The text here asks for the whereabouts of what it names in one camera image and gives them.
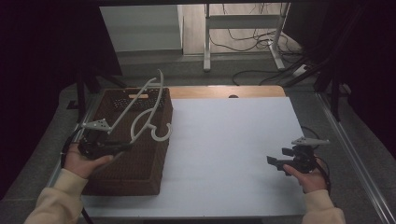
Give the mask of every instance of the metal frame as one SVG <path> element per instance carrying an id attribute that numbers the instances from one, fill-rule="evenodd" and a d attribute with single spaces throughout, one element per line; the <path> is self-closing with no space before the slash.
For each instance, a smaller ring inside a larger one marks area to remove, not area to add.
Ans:
<path id="1" fill-rule="evenodd" d="M 357 150 L 350 141 L 347 132 L 343 128 L 343 125 L 341 124 L 341 122 L 337 121 L 332 115 L 329 102 L 327 101 L 324 94 L 325 93 L 317 93 L 318 100 L 321 103 L 323 111 L 326 114 L 330 124 L 332 125 L 332 128 L 337 135 L 337 138 L 340 141 L 347 157 L 349 158 L 352 167 L 355 169 L 359 180 L 361 181 L 364 189 L 366 190 L 366 193 L 371 200 L 375 211 L 381 218 L 382 223 L 396 223 L 395 216 L 390 211 L 387 201 L 382 195 L 378 185 L 374 182 L 370 173 L 367 171 L 366 167 L 361 161 L 361 157 L 359 156 Z"/>
<path id="2" fill-rule="evenodd" d="M 285 65 L 278 53 L 277 43 L 285 23 L 290 3 L 281 8 L 280 15 L 216 15 L 210 16 L 210 4 L 206 4 L 205 14 L 205 50 L 204 71 L 210 71 L 210 33 L 211 29 L 276 29 L 274 41 L 268 41 L 269 50 L 273 55 L 279 71 L 285 70 Z"/>

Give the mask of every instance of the gray floor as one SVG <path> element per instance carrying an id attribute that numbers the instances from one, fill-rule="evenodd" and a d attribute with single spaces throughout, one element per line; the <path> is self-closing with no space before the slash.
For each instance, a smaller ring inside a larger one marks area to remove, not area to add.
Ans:
<path id="1" fill-rule="evenodd" d="M 280 3 L 261 4 L 211 4 L 210 15 L 279 15 Z M 203 54 L 205 48 L 205 5 L 184 5 L 183 11 L 183 53 L 184 55 Z M 212 53 L 234 53 L 238 50 L 244 52 L 268 52 L 264 45 L 257 45 L 257 39 L 253 35 L 263 35 L 260 40 L 272 38 L 274 35 L 264 35 L 274 29 L 216 29 L 210 30 Z M 300 46 L 292 39 L 283 35 L 279 39 L 279 46 L 285 50 L 300 49 Z"/>
<path id="2" fill-rule="evenodd" d="M 218 55 L 213 58 L 210 73 L 203 71 L 200 57 L 183 57 L 177 55 L 146 55 L 137 58 L 135 55 L 124 55 L 120 58 L 124 77 L 123 81 L 131 86 L 141 86 L 148 79 L 157 76 L 161 69 L 166 86 L 201 86 L 233 85 L 232 76 L 244 70 L 275 70 L 272 58 L 267 54 L 260 55 Z M 235 80 L 241 85 L 258 85 L 273 73 L 242 74 Z M 282 83 L 290 76 L 282 75 L 265 84 Z M 318 97 L 312 89 L 315 77 L 306 79 L 292 88 L 285 89 L 291 99 L 297 118 L 301 125 L 313 129 L 322 139 L 330 139 L 328 146 L 320 147 L 317 153 L 331 167 L 332 199 L 344 210 L 347 223 L 382 223 L 377 214 L 361 178 L 357 175 L 342 143 L 329 122 Z M 101 79 L 103 87 L 114 87 Z M 59 149 L 65 138 L 76 125 L 77 111 L 66 110 L 70 100 L 76 100 L 76 88 L 66 88 L 60 95 L 60 104 L 42 140 L 36 148 L 25 169 L 13 184 L 2 202 L 0 202 L 0 223 L 22 223 L 34 209 L 35 199 L 46 186 L 50 174 L 59 159 Z M 380 192 L 388 202 L 389 209 L 396 211 L 396 168 L 395 160 L 382 144 L 359 120 L 347 104 L 347 99 L 340 102 L 342 124 L 353 145 L 358 150 L 362 162 L 369 171 Z M 259 218 L 237 220 L 137 220 L 144 223 L 261 223 Z M 301 217 L 268 217 L 263 223 L 300 223 Z M 95 219 L 95 223 L 131 223 L 131 220 Z"/>

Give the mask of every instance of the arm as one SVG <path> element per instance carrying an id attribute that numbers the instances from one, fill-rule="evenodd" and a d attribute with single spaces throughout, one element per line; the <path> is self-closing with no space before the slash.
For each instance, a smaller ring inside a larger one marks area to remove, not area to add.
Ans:
<path id="1" fill-rule="evenodd" d="M 35 210 L 25 223 L 76 223 L 82 210 L 80 195 L 87 184 L 88 176 L 95 168 L 110 162 L 112 156 L 88 161 L 73 144 L 66 156 L 53 188 L 45 188 L 37 199 Z"/>
<path id="2" fill-rule="evenodd" d="M 306 214 L 303 224 L 337 224 L 346 223 L 341 209 L 334 207 L 326 183 L 318 169 L 309 174 L 302 174 L 291 166 L 284 165 L 284 170 L 296 177 L 303 186 Z"/>

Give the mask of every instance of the metal rail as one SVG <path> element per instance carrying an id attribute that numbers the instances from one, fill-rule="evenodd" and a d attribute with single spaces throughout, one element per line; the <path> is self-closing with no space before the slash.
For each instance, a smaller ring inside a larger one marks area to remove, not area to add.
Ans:
<path id="1" fill-rule="evenodd" d="M 350 141 L 346 130 L 344 129 L 341 122 L 338 122 L 335 117 L 332 115 L 332 111 L 329 109 L 329 101 L 326 99 L 326 96 L 323 96 L 324 93 L 317 93 L 317 97 L 319 102 L 321 103 L 321 107 L 325 112 L 332 128 L 334 129 L 337 138 L 340 140 L 341 145 L 349 158 L 349 161 L 352 164 L 352 167 L 355 169 L 355 172 L 361 181 L 364 189 L 367 192 L 369 199 L 371 200 L 378 216 L 381 218 L 382 223 L 396 223 L 395 217 L 389 209 L 388 203 L 385 200 L 384 196 L 381 193 L 378 185 L 374 182 L 371 175 L 367 171 L 364 166 L 359 153 L 356 148 L 353 146 L 353 143 Z"/>

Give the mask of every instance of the wall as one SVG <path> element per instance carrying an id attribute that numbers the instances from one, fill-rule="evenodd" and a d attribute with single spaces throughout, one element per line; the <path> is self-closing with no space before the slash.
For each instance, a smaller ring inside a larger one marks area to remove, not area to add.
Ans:
<path id="1" fill-rule="evenodd" d="M 181 49 L 178 6 L 101 7 L 116 52 Z"/>

